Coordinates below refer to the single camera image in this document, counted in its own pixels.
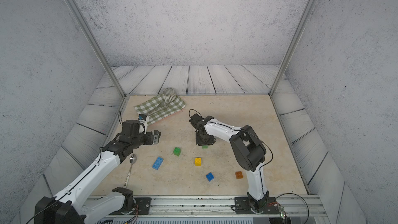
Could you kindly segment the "light blue long lego brick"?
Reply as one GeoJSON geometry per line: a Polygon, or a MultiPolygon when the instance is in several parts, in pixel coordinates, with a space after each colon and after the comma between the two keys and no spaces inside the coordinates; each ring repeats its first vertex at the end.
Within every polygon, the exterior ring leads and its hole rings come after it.
{"type": "Polygon", "coordinates": [[[154,164],[152,165],[152,168],[155,170],[158,170],[160,168],[160,166],[162,165],[164,159],[161,157],[157,157],[157,159],[155,160],[154,164]]]}

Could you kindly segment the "dark blue lego brick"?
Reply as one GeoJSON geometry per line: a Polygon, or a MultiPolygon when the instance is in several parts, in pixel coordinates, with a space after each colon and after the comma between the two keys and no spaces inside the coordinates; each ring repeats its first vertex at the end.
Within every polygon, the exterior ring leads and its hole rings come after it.
{"type": "Polygon", "coordinates": [[[210,182],[210,181],[212,181],[212,180],[214,180],[214,176],[213,176],[213,174],[210,172],[210,173],[208,173],[208,174],[206,174],[206,179],[210,182]]]}

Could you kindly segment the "orange lego brick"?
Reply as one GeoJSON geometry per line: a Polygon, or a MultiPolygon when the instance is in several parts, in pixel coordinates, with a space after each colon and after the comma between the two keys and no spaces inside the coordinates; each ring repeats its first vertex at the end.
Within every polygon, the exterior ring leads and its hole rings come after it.
{"type": "Polygon", "coordinates": [[[244,177],[242,171],[235,172],[235,177],[236,179],[242,179],[244,177]]]}

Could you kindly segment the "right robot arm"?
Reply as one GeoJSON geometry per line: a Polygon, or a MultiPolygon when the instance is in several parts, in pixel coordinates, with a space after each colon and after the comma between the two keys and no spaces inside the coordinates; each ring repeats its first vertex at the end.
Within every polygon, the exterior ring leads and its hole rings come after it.
{"type": "Polygon", "coordinates": [[[249,207],[254,213],[262,212],[267,204],[275,201],[269,196],[263,175],[266,148],[251,126],[234,127],[212,116],[203,118],[198,114],[190,117],[189,122],[195,128],[197,145],[211,146],[216,139],[231,145],[236,161],[246,170],[249,207]]]}

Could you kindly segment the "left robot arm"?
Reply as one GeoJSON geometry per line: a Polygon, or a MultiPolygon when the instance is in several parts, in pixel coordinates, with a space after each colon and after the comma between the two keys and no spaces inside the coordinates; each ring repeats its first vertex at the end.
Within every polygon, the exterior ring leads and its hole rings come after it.
{"type": "Polygon", "coordinates": [[[98,157],[68,186],[52,198],[43,197],[30,219],[35,224],[94,224],[112,213],[139,214],[133,191],[117,187],[98,200],[87,199],[105,177],[142,145],[158,144],[161,132],[148,131],[145,115],[127,120],[115,138],[100,149],[98,157]]]}

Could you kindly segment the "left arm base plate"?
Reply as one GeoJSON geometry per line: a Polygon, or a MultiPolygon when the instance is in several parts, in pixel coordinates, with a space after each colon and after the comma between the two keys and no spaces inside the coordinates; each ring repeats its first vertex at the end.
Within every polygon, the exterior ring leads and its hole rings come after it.
{"type": "Polygon", "coordinates": [[[148,215],[151,205],[149,197],[134,197],[125,200],[122,207],[110,215],[148,215]]]}

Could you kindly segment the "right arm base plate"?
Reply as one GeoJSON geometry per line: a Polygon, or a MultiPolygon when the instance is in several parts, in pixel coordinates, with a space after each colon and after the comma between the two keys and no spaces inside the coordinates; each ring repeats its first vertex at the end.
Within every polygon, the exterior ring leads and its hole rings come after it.
{"type": "Polygon", "coordinates": [[[278,203],[274,197],[263,198],[259,201],[249,197],[235,197],[231,209],[236,214],[280,214],[278,203]]]}

